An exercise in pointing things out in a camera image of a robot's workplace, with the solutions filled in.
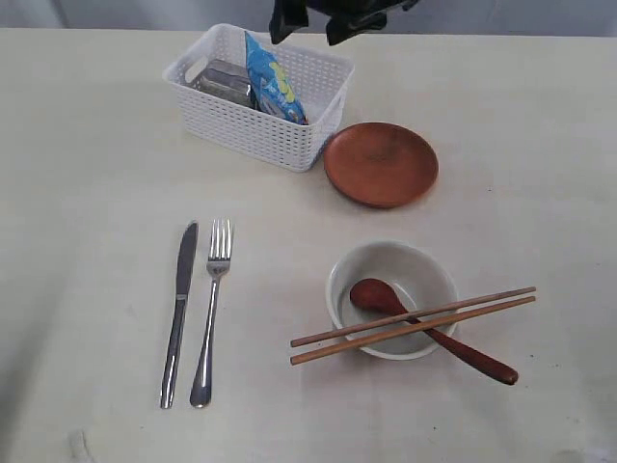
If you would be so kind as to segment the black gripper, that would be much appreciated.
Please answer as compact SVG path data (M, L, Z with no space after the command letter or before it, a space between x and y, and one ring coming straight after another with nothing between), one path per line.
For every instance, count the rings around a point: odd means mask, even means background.
M341 44L357 35L386 27L386 12L408 11L418 0L276 0L269 23L272 44L279 44L298 29L309 26L308 8L330 19L326 24L329 46Z

